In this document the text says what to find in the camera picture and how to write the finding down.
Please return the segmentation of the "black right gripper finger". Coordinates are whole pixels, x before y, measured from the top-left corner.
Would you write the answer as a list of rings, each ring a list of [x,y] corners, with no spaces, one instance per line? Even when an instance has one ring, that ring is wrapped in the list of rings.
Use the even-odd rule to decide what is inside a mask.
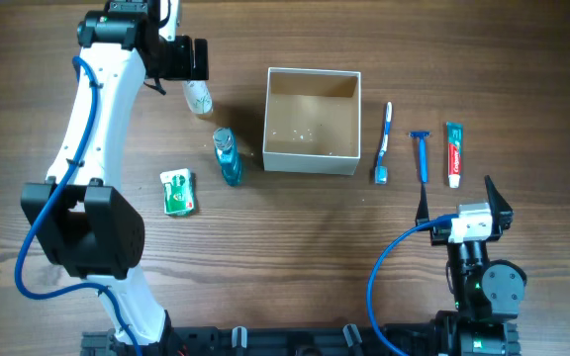
[[[491,177],[486,175],[484,180],[491,212],[493,214],[509,214],[511,212],[511,206],[499,193]]]
[[[420,191],[420,201],[416,213],[415,223],[416,225],[422,225],[429,222],[429,211],[428,211],[428,195],[426,190],[426,184],[421,184]]]

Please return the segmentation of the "white floral shampoo tube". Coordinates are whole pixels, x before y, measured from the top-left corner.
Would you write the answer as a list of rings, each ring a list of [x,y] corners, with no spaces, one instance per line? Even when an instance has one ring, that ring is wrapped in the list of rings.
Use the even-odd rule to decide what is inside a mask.
[[[188,108],[197,117],[213,113],[213,101],[205,81],[183,81],[182,88]]]

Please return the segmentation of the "Colgate toothpaste tube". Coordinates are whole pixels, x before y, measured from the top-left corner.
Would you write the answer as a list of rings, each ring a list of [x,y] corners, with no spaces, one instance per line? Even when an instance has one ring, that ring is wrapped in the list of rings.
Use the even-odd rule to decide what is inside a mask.
[[[461,178],[461,155],[463,142],[463,126],[458,123],[448,122],[447,128],[447,176],[449,187],[457,189]]]

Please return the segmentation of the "blue mouthwash bottle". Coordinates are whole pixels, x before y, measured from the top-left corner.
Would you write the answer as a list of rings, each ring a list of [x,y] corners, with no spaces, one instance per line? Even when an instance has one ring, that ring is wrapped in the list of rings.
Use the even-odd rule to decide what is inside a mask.
[[[230,186],[241,182],[242,164],[238,154],[238,145],[230,128],[218,128],[213,133],[215,154],[220,164],[222,175]]]

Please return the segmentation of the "green Dettol soap bar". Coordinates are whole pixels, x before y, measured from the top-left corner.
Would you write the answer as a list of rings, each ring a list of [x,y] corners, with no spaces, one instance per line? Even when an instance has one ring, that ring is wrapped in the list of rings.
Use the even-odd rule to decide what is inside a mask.
[[[187,168],[165,171],[160,175],[164,193],[164,212],[169,216],[188,216],[196,209],[192,172]]]

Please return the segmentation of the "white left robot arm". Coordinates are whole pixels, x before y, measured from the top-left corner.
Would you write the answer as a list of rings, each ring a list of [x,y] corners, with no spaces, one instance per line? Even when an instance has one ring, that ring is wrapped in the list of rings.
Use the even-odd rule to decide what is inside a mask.
[[[21,196],[30,230],[15,265],[17,288],[24,288],[24,262],[37,242],[77,289],[97,294],[124,355],[162,355],[179,346],[143,275],[143,218],[120,186],[140,89],[209,77],[206,41],[176,32],[180,11],[178,0],[109,1],[87,13],[77,28],[78,86],[65,137],[45,180],[27,184]]]

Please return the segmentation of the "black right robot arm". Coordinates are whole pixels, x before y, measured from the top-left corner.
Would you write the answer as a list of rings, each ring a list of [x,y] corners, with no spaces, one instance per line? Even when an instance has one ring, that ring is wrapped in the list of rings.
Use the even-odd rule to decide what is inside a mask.
[[[447,250],[445,267],[454,311],[440,311],[424,326],[419,355],[514,356],[522,353],[513,320],[519,316],[527,276],[516,264],[492,260],[487,251],[511,227],[513,208],[485,177],[487,200],[465,204],[457,213],[432,220],[421,192],[418,228],[430,244]]]

